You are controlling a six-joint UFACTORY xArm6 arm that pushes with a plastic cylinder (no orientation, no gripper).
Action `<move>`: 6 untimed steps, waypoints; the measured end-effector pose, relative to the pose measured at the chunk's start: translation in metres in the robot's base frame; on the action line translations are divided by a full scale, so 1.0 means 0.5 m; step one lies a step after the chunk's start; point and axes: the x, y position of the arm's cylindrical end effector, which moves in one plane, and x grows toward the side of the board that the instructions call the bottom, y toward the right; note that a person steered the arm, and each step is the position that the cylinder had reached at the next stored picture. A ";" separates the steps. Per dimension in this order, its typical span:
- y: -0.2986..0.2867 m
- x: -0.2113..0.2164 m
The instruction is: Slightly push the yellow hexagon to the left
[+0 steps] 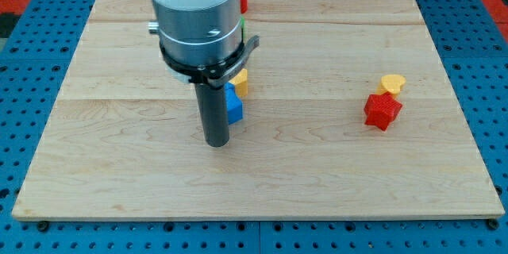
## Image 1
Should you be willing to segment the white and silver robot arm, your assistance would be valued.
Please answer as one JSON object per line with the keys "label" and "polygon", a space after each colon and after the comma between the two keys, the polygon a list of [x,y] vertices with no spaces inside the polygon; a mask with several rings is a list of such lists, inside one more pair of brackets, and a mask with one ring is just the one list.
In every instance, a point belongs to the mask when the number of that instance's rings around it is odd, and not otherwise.
{"label": "white and silver robot arm", "polygon": [[241,0],[152,0],[165,53],[192,67],[215,65],[241,45]]}

